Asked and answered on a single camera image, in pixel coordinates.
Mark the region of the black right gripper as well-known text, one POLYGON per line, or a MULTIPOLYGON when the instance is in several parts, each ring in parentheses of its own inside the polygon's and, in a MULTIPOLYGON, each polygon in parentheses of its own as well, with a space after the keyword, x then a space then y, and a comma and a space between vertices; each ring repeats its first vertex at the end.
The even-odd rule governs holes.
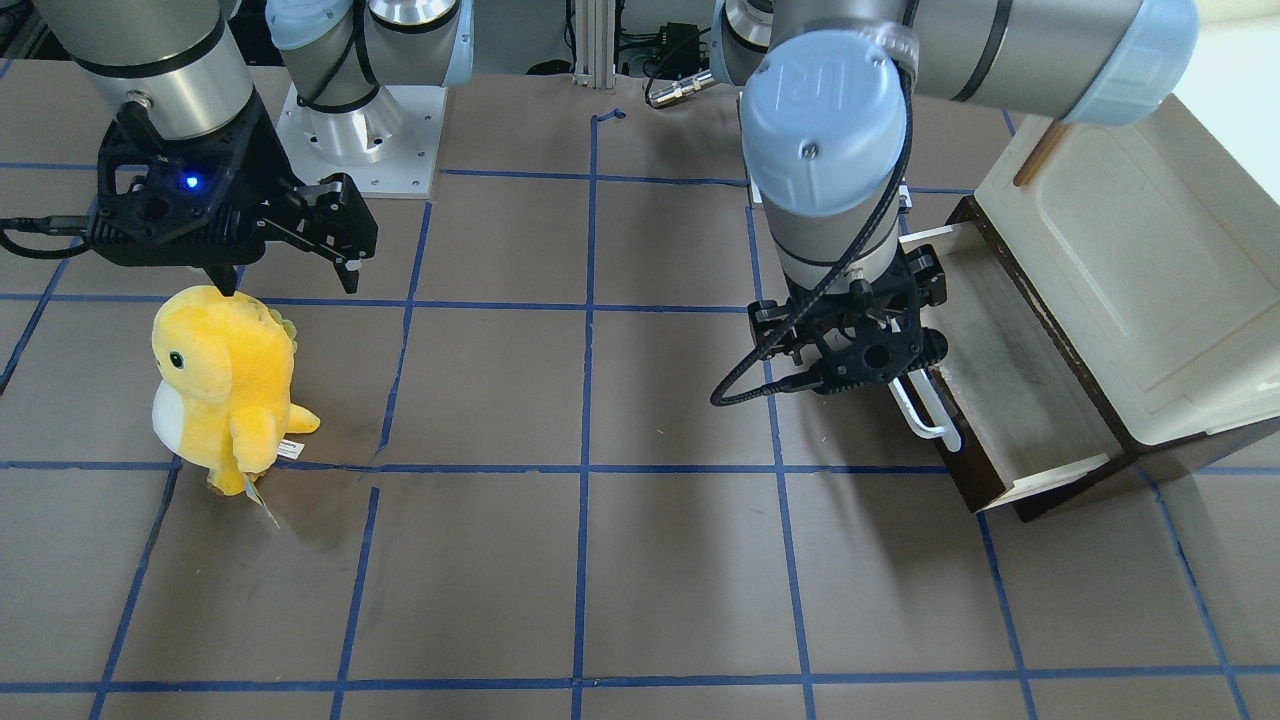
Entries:
POLYGON ((223 297, 268 240, 325 259, 358 292, 378 223, 355 178, 301 186, 260 94, 219 129, 164 140, 137 101, 120 105, 99 150, 86 245, 122 266, 197 266, 223 297))

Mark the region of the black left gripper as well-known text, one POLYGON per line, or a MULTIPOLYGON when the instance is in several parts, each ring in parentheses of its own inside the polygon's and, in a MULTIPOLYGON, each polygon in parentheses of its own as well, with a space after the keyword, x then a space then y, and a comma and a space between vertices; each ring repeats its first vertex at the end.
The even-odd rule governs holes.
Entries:
POLYGON ((873 283, 856 281, 847 293, 828 293, 782 338, 767 357, 794 359, 814 346, 819 357, 805 372, 769 386, 773 393, 812 389, 836 395, 891 380, 942 361, 945 336, 922 324, 920 310, 947 299, 945 269, 931 246, 895 250, 886 273, 873 283))

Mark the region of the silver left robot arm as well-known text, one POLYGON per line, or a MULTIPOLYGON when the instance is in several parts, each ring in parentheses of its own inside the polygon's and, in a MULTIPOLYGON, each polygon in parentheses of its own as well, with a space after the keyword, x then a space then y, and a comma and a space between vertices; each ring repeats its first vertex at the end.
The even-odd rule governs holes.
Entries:
POLYGON ((712 404, 836 395, 946 357, 922 323, 945 270, 899 241, 916 95, 1129 126, 1172 92, 1199 22, 1193 1, 717 3, 710 68, 741 91, 788 297, 749 307, 753 350, 712 404))

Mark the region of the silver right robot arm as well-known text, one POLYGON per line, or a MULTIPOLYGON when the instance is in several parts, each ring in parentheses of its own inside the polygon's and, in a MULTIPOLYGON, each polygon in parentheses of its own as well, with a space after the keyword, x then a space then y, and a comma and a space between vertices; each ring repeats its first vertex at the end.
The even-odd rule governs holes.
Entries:
POLYGON ((347 293, 378 246, 366 193, 424 196, 440 101, 474 68, 471 1, 269 1, 293 97, 274 120, 227 1, 38 1, 113 119, 87 217, 5 228, 81 238, 118 266, 191 266, 224 295, 270 243, 347 293))

